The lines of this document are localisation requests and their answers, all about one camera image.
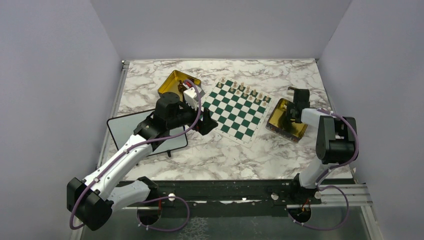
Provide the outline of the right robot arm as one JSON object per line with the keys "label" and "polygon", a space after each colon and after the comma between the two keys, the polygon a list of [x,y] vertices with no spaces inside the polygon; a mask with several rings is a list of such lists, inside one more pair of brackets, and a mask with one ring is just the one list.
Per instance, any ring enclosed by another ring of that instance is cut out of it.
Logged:
{"label": "right robot arm", "polygon": [[300,204],[313,197],[322,180],[334,169],[355,161],[359,154],[356,120],[333,111],[310,106],[310,91],[290,86],[293,100],[281,116],[282,128],[295,133],[295,126],[305,124],[317,128],[316,157],[290,182],[289,199]]}

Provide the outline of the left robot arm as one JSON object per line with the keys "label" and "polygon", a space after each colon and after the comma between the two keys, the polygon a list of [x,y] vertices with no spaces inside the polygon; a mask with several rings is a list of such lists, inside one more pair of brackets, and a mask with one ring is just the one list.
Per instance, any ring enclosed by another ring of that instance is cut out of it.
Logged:
{"label": "left robot arm", "polygon": [[69,226],[77,230],[74,219],[95,231],[111,215],[132,204],[152,205],[157,200],[157,186],[147,177],[119,186],[119,182],[143,158],[151,155],[161,144],[173,137],[170,131],[187,125],[207,135],[218,126],[208,108],[202,108],[201,97],[194,88],[180,98],[174,92],[163,93],[154,111],[134,129],[123,147],[93,173],[79,180],[71,179],[66,186],[66,207],[70,211]]}

